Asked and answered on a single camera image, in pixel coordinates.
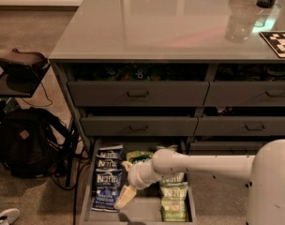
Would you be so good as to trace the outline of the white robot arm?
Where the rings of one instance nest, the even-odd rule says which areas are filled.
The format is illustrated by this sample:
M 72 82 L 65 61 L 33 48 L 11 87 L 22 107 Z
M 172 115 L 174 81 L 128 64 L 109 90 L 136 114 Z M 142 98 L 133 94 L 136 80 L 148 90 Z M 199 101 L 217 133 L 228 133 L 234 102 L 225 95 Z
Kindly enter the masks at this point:
M 123 163 L 127 184 L 114 204 L 125 207 L 139 190 L 179 173 L 204 173 L 248 186 L 247 224 L 285 225 L 285 139 L 265 144 L 254 155 L 184 155 L 160 149 L 151 159 Z

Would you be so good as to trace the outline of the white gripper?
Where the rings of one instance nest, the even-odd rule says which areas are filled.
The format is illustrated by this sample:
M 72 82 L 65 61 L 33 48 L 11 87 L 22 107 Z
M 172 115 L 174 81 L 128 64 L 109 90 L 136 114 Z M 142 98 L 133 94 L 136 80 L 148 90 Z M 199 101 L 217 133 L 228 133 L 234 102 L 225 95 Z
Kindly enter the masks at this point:
M 150 187 L 159 181 L 160 174 L 154 170 L 151 161 L 132 164 L 129 161 L 122 162 L 127 171 L 127 180 L 130 186 L 123 186 L 120 196 L 114 204 L 115 209 L 124 208 L 137 194 L 138 190 Z

